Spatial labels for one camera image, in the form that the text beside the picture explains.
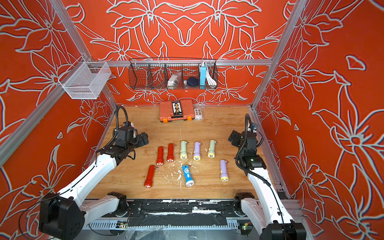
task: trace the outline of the wire basket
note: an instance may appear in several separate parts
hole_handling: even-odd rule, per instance
[[[215,89],[218,83],[216,60],[212,59],[187,59],[163,60],[158,63],[143,63],[137,60],[142,58],[130,59],[129,66],[129,85],[133,89]],[[205,85],[186,86],[184,82],[189,77],[195,77],[200,82],[199,64],[205,62],[207,71],[216,85],[208,85],[205,79]],[[181,73],[182,77],[178,86],[167,86],[169,78],[174,73]]]
[[[87,63],[80,62],[73,75],[62,84],[72,99],[97,99],[111,70],[105,62],[101,68],[90,68]]]

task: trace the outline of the orange tool case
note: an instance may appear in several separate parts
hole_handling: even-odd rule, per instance
[[[160,103],[160,121],[172,122],[173,120],[195,119],[192,100],[176,100]]]

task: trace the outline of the red flashlight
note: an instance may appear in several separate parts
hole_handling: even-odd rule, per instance
[[[163,159],[163,153],[164,153],[164,147],[160,146],[157,150],[157,161],[156,165],[161,166],[164,164],[164,159]]]
[[[167,156],[167,162],[173,162],[175,158],[173,157],[173,143],[170,143],[168,145],[168,156]]]
[[[148,169],[147,179],[144,182],[144,187],[152,187],[153,184],[153,175],[155,174],[155,165],[150,165]]]

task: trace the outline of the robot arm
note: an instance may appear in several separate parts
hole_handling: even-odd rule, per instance
[[[133,124],[115,130],[114,145],[107,145],[94,161],[74,181],[58,193],[48,193],[40,203],[39,231],[53,237],[72,240],[84,225],[108,213],[116,216],[127,214],[126,196],[110,192],[106,197],[83,204],[92,189],[111,170],[118,166],[134,149],[147,145],[148,135],[137,134]]]
[[[241,134],[232,131],[228,141],[239,148],[236,165],[244,170],[260,200],[260,205],[250,193],[237,193],[235,210],[247,215],[260,239],[296,239],[305,240],[306,231],[302,223],[295,223],[285,209],[276,190],[272,187],[268,170],[263,159],[257,155],[257,147],[263,141],[257,141],[252,123],[248,127],[249,115],[245,117],[246,128]]]

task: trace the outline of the orange floral wallpaper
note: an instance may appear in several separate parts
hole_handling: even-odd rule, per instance
[[[0,1],[0,144],[51,93],[79,53],[46,0]],[[72,100],[65,93],[0,168],[0,239],[25,239],[21,212],[56,192],[86,168],[112,114],[102,93],[97,100]],[[32,239],[39,207],[21,218]]]
[[[80,54],[51,5],[1,1],[0,144],[41,103]]]
[[[130,58],[269,59],[295,1],[63,0],[95,60]],[[266,66],[219,68],[215,90],[133,90],[128,70],[108,82],[118,103],[152,105],[188,98],[194,103],[249,104]]]
[[[25,239],[18,229],[20,214],[88,167],[111,114],[103,93],[97,100],[67,94],[59,99],[0,168],[0,239]],[[27,237],[42,236],[38,220],[39,205],[23,214],[20,225]]]
[[[315,239],[384,237],[384,4],[309,0],[257,111]]]

